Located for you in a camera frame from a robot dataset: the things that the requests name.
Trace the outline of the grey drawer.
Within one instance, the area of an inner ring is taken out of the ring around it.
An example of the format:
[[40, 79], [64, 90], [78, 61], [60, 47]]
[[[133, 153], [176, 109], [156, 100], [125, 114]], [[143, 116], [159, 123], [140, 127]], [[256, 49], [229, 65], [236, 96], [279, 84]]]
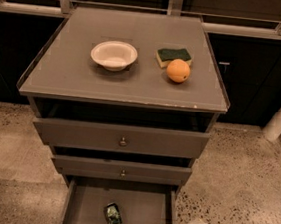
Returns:
[[111, 125], [54, 118], [33, 121], [44, 144], [100, 151], [198, 159], [209, 135], [187, 131]]
[[116, 203], [122, 224], [175, 224], [172, 186], [75, 177], [58, 224], [107, 224], [105, 207]]
[[99, 179], [117, 179], [155, 184], [184, 185], [191, 170], [185, 167], [99, 160], [58, 155], [53, 157], [56, 170], [63, 175]]

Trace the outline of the grey bottom drawer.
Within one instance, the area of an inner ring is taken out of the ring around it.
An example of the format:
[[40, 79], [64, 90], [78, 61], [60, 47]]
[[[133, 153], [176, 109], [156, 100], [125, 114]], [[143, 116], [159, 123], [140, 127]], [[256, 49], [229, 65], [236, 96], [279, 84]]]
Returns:
[[58, 224], [107, 224], [105, 207], [116, 203], [122, 224], [175, 224], [172, 186], [75, 177]]

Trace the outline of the grey middle drawer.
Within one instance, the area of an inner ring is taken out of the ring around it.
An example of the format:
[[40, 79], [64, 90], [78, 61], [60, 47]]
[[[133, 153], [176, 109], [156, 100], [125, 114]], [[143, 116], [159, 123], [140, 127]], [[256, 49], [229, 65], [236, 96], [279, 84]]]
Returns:
[[56, 170], [63, 175], [99, 179], [117, 179], [155, 184], [184, 185], [191, 170], [185, 167], [99, 160], [58, 155], [53, 157]]

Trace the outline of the grey drawer cabinet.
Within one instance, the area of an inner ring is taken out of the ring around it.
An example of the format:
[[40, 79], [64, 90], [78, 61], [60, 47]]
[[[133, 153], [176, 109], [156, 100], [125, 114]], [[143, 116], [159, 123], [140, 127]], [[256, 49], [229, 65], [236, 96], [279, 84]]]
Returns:
[[[134, 46], [138, 58], [119, 71], [91, 59], [102, 42]], [[61, 25], [44, 54], [18, 82], [36, 118], [110, 125], [130, 125], [209, 135], [229, 100], [202, 23], [174, 17], [118, 10], [77, 8]], [[158, 49], [187, 49], [190, 76], [173, 81], [161, 68]], [[55, 156], [118, 160], [191, 170], [195, 158], [100, 151], [48, 145]]]

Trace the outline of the grey top drawer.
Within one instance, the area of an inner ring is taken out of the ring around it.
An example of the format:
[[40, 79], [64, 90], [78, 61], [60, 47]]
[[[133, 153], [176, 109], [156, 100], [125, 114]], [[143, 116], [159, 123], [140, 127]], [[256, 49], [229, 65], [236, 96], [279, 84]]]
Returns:
[[33, 121], [44, 144], [100, 151], [198, 159], [209, 135], [187, 131], [111, 125], [54, 118]]

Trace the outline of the green yellow sponge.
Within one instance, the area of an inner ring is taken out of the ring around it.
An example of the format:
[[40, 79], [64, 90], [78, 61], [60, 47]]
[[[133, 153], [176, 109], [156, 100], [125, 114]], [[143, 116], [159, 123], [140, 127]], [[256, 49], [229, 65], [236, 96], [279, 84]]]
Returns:
[[173, 60], [182, 59], [189, 65], [192, 63], [191, 55], [185, 48], [161, 48], [156, 51], [156, 57], [161, 68], [166, 68]]

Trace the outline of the white bowl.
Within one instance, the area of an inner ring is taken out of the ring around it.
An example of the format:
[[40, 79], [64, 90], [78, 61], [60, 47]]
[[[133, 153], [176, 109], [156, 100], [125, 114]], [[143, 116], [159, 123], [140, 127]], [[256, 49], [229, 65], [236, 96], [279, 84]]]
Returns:
[[126, 42], [106, 41], [91, 50], [91, 59], [108, 71], [122, 70], [137, 58], [137, 50]]

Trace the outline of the orange fruit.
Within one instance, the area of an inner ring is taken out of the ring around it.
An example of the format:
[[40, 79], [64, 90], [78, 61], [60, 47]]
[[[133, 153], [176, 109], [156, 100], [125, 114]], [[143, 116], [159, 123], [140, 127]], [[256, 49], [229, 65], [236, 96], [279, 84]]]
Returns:
[[190, 65], [182, 59], [173, 60], [166, 69], [167, 75], [177, 83], [186, 81], [190, 76], [190, 72]]

